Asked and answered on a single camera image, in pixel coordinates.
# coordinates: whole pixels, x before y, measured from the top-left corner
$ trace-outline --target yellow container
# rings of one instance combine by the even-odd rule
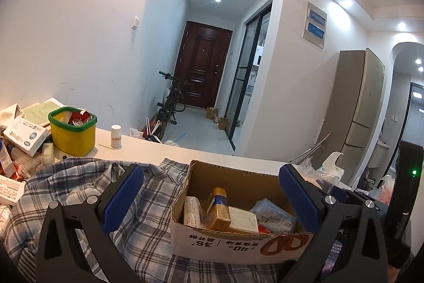
[[[72,156],[85,156],[96,144],[97,117],[82,126],[73,126],[60,121],[64,112],[80,112],[73,107],[62,107],[49,114],[53,143],[60,150]]]

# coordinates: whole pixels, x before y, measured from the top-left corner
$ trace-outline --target yellow package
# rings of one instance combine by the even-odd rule
[[[215,187],[208,204],[209,207],[203,219],[204,228],[226,232],[231,224],[227,192],[223,188]]]

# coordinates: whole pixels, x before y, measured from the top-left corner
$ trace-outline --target wall switch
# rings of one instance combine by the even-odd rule
[[[138,17],[134,17],[133,29],[137,29],[137,26],[138,26]]]

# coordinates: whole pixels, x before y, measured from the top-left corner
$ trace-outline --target green rim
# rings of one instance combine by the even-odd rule
[[[54,116],[65,112],[65,111],[70,111],[70,112],[80,112],[81,110],[78,108],[73,108],[73,107],[62,107],[59,108],[53,112],[49,113],[49,121],[51,124],[54,124],[57,127],[63,128],[65,130],[71,131],[71,132],[82,132],[85,131],[86,129],[92,127],[93,125],[95,125],[97,123],[97,117],[90,113],[93,116],[93,119],[91,119],[90,121],[88,121],[86,124],[82,125],[82,126],[73,126],[73,125],[69,125],[69,124],[65,124],[62,123],[61,121],[53,118]]]

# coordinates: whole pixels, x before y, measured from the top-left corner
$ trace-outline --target blue gripper pad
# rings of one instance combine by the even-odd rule
[[[280,168],[278,178],[290,204],[307,232],[318,234],[321,229],[319,211],[307,192],[288,169],[288,164]]]
[[[143,183],[143,168],[137,165],[103,211],[102,229],[105,234],[118,230]]]

